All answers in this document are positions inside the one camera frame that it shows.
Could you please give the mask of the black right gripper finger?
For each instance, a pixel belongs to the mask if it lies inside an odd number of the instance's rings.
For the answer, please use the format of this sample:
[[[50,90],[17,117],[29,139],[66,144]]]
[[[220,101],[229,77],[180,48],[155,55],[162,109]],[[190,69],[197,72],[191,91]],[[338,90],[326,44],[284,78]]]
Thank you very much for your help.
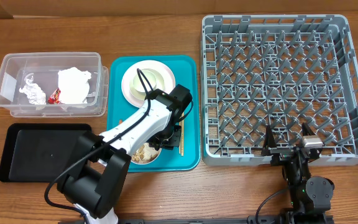
[[[271,156],[271,150],[276,149],[276,142],[273,136],[272,129],[270,125],[266,126],[266,132],[265,132],[265,140],[263,149],[261,151],[262,156]]]
[[[307,123],[302,123],[301,125],[302,135],[304,136],[314,136],[315,133],[311,130]]]

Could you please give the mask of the white napkin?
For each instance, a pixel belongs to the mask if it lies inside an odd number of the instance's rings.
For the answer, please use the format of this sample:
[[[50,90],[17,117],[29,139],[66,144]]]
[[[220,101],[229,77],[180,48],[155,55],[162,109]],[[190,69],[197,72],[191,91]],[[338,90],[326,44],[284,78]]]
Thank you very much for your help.
[[[71,67],[58,72],[58,89],[60,90],[59,101],[63,104],[87,103],[90,90],[88,80],[91,78],[89,71],[81,71]]]

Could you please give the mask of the red snack wrapper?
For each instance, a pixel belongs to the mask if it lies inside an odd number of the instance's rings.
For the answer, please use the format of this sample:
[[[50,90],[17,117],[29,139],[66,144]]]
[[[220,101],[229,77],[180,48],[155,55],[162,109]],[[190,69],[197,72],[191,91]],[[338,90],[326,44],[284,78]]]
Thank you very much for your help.
[[[54,105],[54,104],[60,104],[60,89],[57,88],[49,97],[48,104]]]

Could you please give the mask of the foil wrapper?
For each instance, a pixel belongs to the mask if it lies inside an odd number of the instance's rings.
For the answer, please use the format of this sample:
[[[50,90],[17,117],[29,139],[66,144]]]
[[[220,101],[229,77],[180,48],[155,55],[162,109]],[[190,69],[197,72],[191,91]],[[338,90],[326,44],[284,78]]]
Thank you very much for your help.
[[[38,84],[34,83],[34,74],[30,73],[25,77],[25,85],[22,88],[19,88],[20,93],[24,93],[32,105],[45,105],[46,104],[46,94],[39,87]]]

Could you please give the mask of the cream plastic cup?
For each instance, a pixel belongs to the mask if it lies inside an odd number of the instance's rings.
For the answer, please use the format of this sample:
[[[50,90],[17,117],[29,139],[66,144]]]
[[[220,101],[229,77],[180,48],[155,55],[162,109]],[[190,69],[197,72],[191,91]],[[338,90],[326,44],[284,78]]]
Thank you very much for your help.
[[[138,76],[136,72],[132,80],[134,90],[138,93],[145,93],[141,80],[143,81],[147,91],[154,90],[157,86],[157,79],[154,73],[147,69],[142,69],[141,72],[142,74],[140,74],[140,76]]]

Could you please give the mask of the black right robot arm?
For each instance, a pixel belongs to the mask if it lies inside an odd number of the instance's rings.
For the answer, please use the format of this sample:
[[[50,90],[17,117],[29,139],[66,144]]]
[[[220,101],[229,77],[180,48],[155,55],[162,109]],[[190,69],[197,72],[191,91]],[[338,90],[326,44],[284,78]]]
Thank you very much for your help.
[[[310,160],[319,158],[323,142],[306,123],[301,127],[300,142],[288,147],[278,147],[271,127],[266,127],[262,155],[272,157],[271,166],[282,166],[288,187],[275,192],[259,205],[255,213],[256,223],[334,223],[334,218],[326,212],[331,209],[335,185],[325,177],[312,176],[308,166]],[[275,216],[259,215],[270,199],[285,192],[290,193],[290,208],[282,209]]]

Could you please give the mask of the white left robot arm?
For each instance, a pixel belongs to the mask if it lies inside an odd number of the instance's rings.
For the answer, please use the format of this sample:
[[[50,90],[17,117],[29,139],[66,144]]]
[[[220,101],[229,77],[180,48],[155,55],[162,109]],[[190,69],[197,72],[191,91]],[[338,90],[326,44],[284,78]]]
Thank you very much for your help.
[[[53,207],[78,212],[84,223],[117,221],[113,207],[119,199],[132,156],[144,145],[172,150],[182,144],[179,125],[191,112],[190,90],[177,85],[170,93],[153,89],[141,70],[144,104],[115,128],[99,135],[81,135],[65,170],[45,189]]]

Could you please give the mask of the grey dishwasher rack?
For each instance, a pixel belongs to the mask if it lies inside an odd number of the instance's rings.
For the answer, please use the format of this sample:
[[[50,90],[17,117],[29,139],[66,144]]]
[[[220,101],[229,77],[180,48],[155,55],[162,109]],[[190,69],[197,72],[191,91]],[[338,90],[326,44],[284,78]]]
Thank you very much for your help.
[[[323,142],[317,166],[358,164],[358,63],[344,16],[206,16],[200,67],[205,164],[267,164],[266,127],[291,147],[302,124]]]

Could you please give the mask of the black waste tray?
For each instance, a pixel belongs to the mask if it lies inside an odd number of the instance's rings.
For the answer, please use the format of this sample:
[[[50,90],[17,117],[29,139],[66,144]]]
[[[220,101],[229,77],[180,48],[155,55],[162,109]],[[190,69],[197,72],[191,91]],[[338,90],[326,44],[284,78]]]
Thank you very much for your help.
[[[1,182],[51,182],[68,162],[84,123],[14,123],[7,129]]]

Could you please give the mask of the clear plastic waste bin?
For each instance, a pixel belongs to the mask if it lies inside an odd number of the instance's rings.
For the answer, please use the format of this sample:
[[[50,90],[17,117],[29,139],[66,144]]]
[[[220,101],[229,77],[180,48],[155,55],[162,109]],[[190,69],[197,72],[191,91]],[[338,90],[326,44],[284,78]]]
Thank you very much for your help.
[[[48,104],[58,88],[58,72],[71,67],[89,71],[89,93],[84,104]],[[19,92],[25,77],[34,74],[34,83],[46,94],[45,105],[32,105]],[[0,68],[0,107],[16,118],[99,117],[106,111],[109,89],[108,69],[96,52],[36,52],[7,54]]]

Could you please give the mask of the pink plate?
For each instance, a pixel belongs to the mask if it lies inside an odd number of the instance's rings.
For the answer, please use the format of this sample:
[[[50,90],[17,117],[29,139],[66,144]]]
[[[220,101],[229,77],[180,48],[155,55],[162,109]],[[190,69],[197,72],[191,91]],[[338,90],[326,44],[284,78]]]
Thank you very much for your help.
[[[156,60],[143,60],[131,65],[124,73],[121,82],[121,90],[124,98],[133,106],[141,107],[143,105],[143,100],[138,100],[130,93],[130,81],[135,75],[135,69],[141,68],[151,68],[159,72],[164,80],[164,91],[165,93],[170,93],[173,88],[176,86],[175,76],[168,66],[164,63]]]

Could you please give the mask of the cream bowl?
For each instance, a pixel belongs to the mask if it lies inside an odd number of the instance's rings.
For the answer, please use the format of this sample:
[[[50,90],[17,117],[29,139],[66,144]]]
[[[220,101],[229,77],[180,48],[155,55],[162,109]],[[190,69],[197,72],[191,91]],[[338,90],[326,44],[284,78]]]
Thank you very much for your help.
[[[155,89],[159,88],[161,90],[164,90],[164,80],[163,80],[163,77],[161,76],[161,74],[159,74],[158,71],[154,70],[154,69],[151,69],[151,68],[141,68],[142,69],[147,69],[147,70],[150,70],[151,72],[154,73],[154,75],[156,76],[156,79],[157,79],[157,86]],[[134,90],[133,86],[132,86],[132,80],[130,81],[130,85],[129,85],[129,88],[130,88],[130,93],[135,97],[137,98],[138,100],[143,100],[146,96],[145,93],[138,93]]]

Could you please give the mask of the teal plastic tray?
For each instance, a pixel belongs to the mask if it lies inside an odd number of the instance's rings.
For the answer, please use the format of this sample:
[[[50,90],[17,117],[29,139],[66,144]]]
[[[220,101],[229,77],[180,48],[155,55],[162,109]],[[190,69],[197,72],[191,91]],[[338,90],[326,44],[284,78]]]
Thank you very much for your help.
[[[113,61],[110,68],[107,130],[116,127],[120,120],[125,120],[137,111],[125,98],[121,82],[126,70],[143,60],[156,60],[164,63],[174,74],[175,83],[190,90],[193,108],[184,119],[184,155],[176,147],[172,150],[162,149],[158,158],[150,164],[131,163],[129,172],[167,172],[194,169],[201,157],[200,116],[198,100],[198,82],[195,61],[187,55],[153,55],[120,57]]]

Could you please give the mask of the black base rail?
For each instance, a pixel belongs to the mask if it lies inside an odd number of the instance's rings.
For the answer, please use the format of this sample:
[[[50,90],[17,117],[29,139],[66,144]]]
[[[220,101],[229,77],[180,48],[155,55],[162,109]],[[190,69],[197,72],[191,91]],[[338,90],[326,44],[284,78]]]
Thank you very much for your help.
[[[285,223],[279,215],[262,215],[258,217],[261,224]],[[256,224],[255,216],[247,218],[207,218],[207,219],[169,219],[169,220],[144,220],[144,219],[119,219],[118,224]],[[328,223],[334,224],[332,216],[326,217],[326,221],[300,220],[295,223]]]

